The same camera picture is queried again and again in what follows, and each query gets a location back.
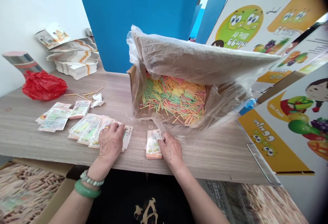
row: table surface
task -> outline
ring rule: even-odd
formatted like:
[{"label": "table surface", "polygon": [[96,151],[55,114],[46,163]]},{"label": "table surface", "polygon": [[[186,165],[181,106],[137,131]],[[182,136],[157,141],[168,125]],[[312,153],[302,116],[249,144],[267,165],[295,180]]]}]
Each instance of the table surface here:
[{"label": "table surface", "polygon": [[[133,126],[128,149],[120,155],[113,168],[171,174],[164,160],[147,160],[145,144],[147,130],[157,129],[153,121],[132,117],[132,98],[128,74],[98,71],[74,80],[57,71],[54,75],[67,82],[66,93],[89,93],[105,86],[101,93],[105,106],[90,109],[89,113],[107,115]],[[68,130],[77,122],[69,120],[63,131],[41,132],[35,119],[56,102],[74,104],[79,97],[61,96],[52,101],[32,100],[21,88],[0,98],[0,154],[46,161],[91,165],[97,149],[68,139]],[[203,138],[181,141],[183,159],[196,178],[269,185],[246,144],[250,140],[236,119],[213,128]]]}]

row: blue panel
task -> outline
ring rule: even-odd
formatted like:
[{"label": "blue panel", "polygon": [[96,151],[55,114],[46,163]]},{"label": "blue panel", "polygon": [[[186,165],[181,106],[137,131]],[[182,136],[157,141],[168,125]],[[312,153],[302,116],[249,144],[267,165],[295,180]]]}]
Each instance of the blue panel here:
[{"label": "blue panel", "polygon": [[199,28],[196,42],[205,44],[210,36],[215,23],[217,22],[226,0],[208,0],[203,16],[201,26]]},{"label": "blue panel", "polygon": [[82,0],[106,71],[130,67],[126,35],[134,24],[147,34],[188,40],[198,0]]},{"label": "blue panel", "polygon": [[199,27],[201,26],[201,22],[202,22],[202,19],[203,19],[203,16],[204,16],[204,11],[205,11],[205,9],[201,9],[198,13],[198,16],[197,16],[197,19],[195,21],[194,27],[192,28],[191,33],[190,33],[191,38],[196,38],[197,37]]},{"label": "blue panel", "polygon": [[195,21],[196,21],[196,19],[197,19],[197,17],[198,17],[198,14],[199,14],[199,11],[200,11],[201,7],[202,7],[202,5],[199,4],[199,5],[197,5],[196,8],[195,8],[194,16],[192,17],[191,25],[190,25],[190,29],[189,29],[189,36],[190,36],[190,37],[191,37],[191,35],[190,35],[190,34],[191,34],[191,31],[192,31],[192,29],[194,28],[194,24],[195,24]]}]

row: red plastic bag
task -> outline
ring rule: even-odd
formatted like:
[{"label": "red plastic bag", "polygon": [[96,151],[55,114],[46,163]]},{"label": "red plastic bag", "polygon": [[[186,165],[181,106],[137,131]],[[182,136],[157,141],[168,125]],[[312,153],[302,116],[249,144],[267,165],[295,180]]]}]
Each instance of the red plastic bag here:
[{"label": "red plastic bag", "polygon": [[52,100],[60,97],[67,89],[67,84],[61,78],[48,74],[46,71],[34,73],[26,71],[26,83],[23,93],[33,100]]}]

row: finger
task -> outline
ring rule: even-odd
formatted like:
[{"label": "finger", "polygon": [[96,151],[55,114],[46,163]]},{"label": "finger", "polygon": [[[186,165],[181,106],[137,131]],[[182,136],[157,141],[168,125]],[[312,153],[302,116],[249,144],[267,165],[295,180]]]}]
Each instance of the finger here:
[{"label": "finger", "polygon": [[159,145],[160,145],[161,151],[163,151],[164,146],[166,145],[165,142],[164,142],[163,140],[158,140],[157,142],[158,142]]},{"label": "finger", "polygon": [[163,137],[163,140],[165,141],[165,143],[167,143],[168,140],[173,138],[172,135],[168,132],[165,132],[162,137]]},{"label": "finger", "polygon": [[116,132],[119,133],[122,137],[123,137],[123,135],[124,135],[124,128],[125,128],[125,125],[122,124],[122,125],[120,125],[120,126],[117,128],[117,130],[116,130]]},{"label": "finger", "polygon": [[116,132],[116,129],[117,129],[118,126],[119,126],[119,125],[118,125],[117,123],[112,123],[112,124],[110,125],[109,131],[110,131],[110,132]]},{"label": "finger", "polygon": [[107,133],[110,129],[110,124],[106,125],[104,128],[104,133]]}]

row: jade bangle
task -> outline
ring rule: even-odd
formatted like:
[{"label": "jade bangle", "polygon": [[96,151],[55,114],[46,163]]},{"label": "jade bangle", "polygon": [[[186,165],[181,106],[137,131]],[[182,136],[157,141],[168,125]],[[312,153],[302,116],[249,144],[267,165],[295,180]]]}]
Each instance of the jade bangle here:
[{"label": "jade bangle", "polygon": [[78,180],[74,186],[76,192],[86,198],[96,198],[100,195],[100,190],[95,191],[87,188],[82,184],[81,180]]}]

